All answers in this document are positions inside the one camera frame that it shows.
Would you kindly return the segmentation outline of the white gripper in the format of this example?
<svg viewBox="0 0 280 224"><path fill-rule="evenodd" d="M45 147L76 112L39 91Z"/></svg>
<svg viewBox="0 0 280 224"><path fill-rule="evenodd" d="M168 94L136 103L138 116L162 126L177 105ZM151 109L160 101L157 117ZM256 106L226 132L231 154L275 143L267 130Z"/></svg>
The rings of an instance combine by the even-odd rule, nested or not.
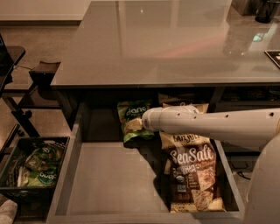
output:
<svg viewBox="0 0 280 224"><path fill-rule="evenodd" d="M151 131L167 131L164 114L168 108L150 108L143 113L142 119L137 117L125 123L128 130L141 130L143 127Z"/></svg>

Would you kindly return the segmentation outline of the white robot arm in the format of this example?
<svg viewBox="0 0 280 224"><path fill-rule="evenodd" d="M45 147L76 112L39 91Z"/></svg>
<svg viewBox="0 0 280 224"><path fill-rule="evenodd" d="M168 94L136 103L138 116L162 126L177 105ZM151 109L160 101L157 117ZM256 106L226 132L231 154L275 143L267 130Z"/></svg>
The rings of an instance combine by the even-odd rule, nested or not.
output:
<svg viewBox="0 0 280 224"><path fill-rule="evenodd" d="M280 113L277 108L201 114L194 106L150 108L126 125L168 134L196 134L259 150L242 224L280 222Z"/></svg>

